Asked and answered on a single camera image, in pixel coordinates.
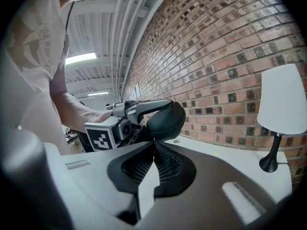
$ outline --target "person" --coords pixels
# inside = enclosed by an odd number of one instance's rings
[[[27,0],[14,17],[5,39],[7,55],[35,91],[22,117],[22,129],[71,154],[61,124],[85,132],[84,123],[100,123],[111,111],[95,111],[68,94],[65,60],[69,38],[60,11],[77,0]]]

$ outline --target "fluorescent light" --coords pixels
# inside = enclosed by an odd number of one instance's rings
[[[78,61],[87,60],[87,59],[96,59],[96,54],[95,53],[89,53],[89,54],[85,54],[85,55],[79,55],[79,56],[67,58],[66,61],[65,61],[65,65],[75,63],[75,62],[78,62]]]
[[[109,94],[109,92],[100,92],[100,93],[88,94],[88,96],[99,95],[99,94]]]

